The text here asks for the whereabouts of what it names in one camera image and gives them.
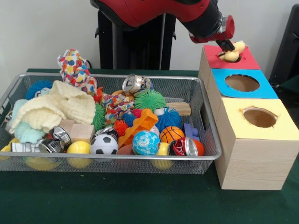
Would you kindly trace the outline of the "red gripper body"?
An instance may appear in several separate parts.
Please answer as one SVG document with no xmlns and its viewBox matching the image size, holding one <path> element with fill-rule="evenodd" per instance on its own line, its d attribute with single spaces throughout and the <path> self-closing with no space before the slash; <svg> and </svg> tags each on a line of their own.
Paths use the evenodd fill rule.
<svg viewBox="0 0 299 224">
<path fill-rule="evenodd" d="M 221 26 L 211 36 L 202 38 L 202 37 L 195 37 L 192 33 L 189 33 L 189 37 L 194 43 L 206 43 L 210 41 L 223 42 L 233 38 L 234 33 L 235 33 L 235 22 L 233 16 L 228 15 L 223 17 Z"/>
</svg>

